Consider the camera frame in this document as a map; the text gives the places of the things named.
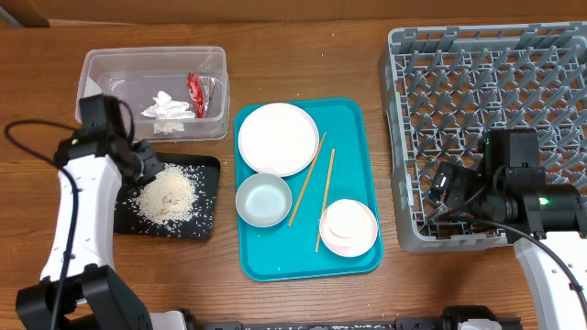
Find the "white napkin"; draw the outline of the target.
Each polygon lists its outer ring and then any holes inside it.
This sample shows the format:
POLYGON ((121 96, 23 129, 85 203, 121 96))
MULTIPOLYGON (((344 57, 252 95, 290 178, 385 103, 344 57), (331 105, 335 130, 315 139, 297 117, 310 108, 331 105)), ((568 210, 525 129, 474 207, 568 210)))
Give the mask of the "white napkin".
POLYGON ((168 135, 173 132, 183 132, 183 120, 195 119, 195 113, 190 111, 190 105, 184 101, 175 101, 164 91, 159 91, 153 97, 154 104, 141 114, 155 120, 153 132, 168 135))

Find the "cooked white rice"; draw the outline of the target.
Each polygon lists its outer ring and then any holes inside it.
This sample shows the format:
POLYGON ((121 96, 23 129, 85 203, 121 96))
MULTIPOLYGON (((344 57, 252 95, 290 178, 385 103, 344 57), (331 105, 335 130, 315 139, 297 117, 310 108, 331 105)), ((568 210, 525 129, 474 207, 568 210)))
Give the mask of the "cooked white rice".
POLYGON ((212 224, 217 181, 215 167, 166 162, 153 182, 121 204, 148 225, 172 232, 181 226, 200 229, 212 224))

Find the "red snack wrapper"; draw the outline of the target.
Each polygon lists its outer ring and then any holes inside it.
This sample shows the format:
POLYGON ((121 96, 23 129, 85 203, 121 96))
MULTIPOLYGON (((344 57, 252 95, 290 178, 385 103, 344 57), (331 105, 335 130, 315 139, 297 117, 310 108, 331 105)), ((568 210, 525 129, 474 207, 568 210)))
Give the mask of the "red snack wrapper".
POLYGON ((197 118, 206 118, 212 93, 215 87, 215 79, 190 72, 187 75, 188 93, 194 105, 197 118))

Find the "grey bowl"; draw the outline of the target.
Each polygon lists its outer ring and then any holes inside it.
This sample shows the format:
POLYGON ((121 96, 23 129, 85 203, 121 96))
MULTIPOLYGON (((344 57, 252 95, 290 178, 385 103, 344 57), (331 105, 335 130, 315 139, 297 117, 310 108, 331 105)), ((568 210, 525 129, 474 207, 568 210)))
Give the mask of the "grey bowl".
POLYGON ((242 182, 236 192, 239 217, 248 225, 265 228, 278 225, 290 212, 293 197, 281 177, 257 173, 242 182))

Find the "pink round plate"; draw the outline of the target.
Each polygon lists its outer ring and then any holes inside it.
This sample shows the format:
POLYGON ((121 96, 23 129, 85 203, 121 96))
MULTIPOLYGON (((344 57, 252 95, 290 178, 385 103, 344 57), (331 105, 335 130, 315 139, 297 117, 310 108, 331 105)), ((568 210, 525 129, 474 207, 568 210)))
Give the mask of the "pink round plate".
POLYGON ((241 158, 254 171, 288 177, 314 159, 320 137, 314 119, 287 103, 263 105, 246 116, 238 130, 241 158))

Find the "wooden chopstick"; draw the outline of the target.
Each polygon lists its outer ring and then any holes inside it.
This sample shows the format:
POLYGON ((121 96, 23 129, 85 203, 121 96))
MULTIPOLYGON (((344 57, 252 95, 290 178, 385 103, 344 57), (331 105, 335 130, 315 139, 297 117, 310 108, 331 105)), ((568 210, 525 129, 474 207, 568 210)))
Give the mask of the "wooden chopstick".
POLYGON ((325 183, 325 190, 324 190, 323 201, 322 201, 322 210, 321 210, 320 217, 318 219, 318 229, 317 229, 317 235, 316 235, 315 253, 318 253, 319 247, 320 247, 321 219, 322 219, 322 215, 324 214, 324 212, 327 209, 327 198, 328 198, 328 193, 329 193, 329 186, 330 186, 330 182, 331 182, 331 176, 332 176, 332 170, 333 170, 335 156, 336 156, 336 150, 333 148, 333 149, 331 149, 330 159, 329 159, 329 164, 328 164, 327 179, 326 179, 326 183, 325 183))
POLYGON ((322 147, 324 145, 324 142, 325 142, 326 137, 327 137, 327 132, 325 132, 322 135, 322 137, 320 138, 320 141, 319 141, 319 144, 318 144, 318 148, 317 148, 316 154, 315 154, 315 156, 314 156, 314 158, 313 158, 313 160, 312 160, 312 162, 310 164, 310 167, 309 167, 308 173, 306 174, 305 181, 304 181, 304 184, 303 184, 303 186, 301 188, 301 191, 298 194, 298 198, 296 200, 296 204, 294 206, 292 215, 291 215, 290 220, 288 222, 288 227, 291 227, 293 225, 294 219, 297 216, 299 207, 300 207, 301 202, 302 202, 302 200, 304 198, 304 195, 305 195, 305 191, 306 191, 307 185, 308 185, 308 183, 309 183, 309 181, 310 181, 310 179, 312 177, 314 168, 316 166, 317 159, 318 159, 319 154, 321 152, 321 149, 322 149, 322 147))

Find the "white paper cup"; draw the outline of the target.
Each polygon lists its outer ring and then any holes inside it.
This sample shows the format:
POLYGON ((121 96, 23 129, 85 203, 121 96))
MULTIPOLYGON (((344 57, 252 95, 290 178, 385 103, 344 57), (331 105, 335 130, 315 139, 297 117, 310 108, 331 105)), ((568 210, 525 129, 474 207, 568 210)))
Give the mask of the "white paper cup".
POLYGON ((322 227, 326 239, 355 239, 365 236, 369 220, 360 203, 342 199, 327 208, 322 227))

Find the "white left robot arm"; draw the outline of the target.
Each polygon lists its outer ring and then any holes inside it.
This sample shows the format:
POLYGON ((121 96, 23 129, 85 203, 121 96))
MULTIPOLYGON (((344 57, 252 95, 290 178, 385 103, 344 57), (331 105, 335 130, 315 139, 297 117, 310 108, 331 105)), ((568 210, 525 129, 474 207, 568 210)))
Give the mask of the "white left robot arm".
POLYGON ((124 101, 98 94, 78 110, 81 127, 48 160, 61 187, 56 231, 39 283, 17 294, 18 318, 27 329, 195 329, 186 310, 149 312, 114 269, 119 192, 153 182, 162 164, 124 123, 124 101))

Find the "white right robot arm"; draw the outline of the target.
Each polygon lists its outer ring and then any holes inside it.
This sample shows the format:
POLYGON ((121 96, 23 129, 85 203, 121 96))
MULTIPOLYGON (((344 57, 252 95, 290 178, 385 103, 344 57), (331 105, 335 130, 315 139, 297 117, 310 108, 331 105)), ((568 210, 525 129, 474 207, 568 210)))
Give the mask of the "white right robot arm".
POLYGON ((439 222, 502 229, 515 249, 542 329, 586 326, 586 208, 571 184, 549 184, 537 131, 491 129, 477 169, 443 161, 428 196, 439 222))

